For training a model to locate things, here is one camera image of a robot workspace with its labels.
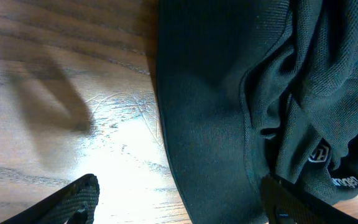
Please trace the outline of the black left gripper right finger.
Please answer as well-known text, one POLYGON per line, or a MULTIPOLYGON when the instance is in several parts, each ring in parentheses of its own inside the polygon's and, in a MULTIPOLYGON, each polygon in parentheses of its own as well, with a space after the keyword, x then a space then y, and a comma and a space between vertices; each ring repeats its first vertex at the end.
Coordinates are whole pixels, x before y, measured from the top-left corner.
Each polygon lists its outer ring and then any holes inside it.
POLYGON ((277 175, 263 177, 260 196, 269 223, 358 224, 358 219, 277 175))

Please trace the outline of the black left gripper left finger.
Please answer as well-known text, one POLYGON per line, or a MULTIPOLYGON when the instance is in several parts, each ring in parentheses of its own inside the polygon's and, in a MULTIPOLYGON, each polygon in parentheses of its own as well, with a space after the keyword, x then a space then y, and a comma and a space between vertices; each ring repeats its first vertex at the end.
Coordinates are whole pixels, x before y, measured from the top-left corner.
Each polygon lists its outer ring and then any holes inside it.
POLYGON ((93 224, 100 188, 93 174, 85 174, 4 224, 93 224))

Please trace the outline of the black t-shirt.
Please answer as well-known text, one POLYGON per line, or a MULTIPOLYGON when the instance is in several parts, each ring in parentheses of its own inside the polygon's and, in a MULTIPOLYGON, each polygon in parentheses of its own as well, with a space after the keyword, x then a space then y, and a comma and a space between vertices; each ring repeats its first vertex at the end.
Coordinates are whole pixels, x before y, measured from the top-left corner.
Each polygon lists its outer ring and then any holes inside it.
POLYGON ((269 174, 358 195, 358 1, 160 1, 156 77, 193 223, 265 223, 269 174))

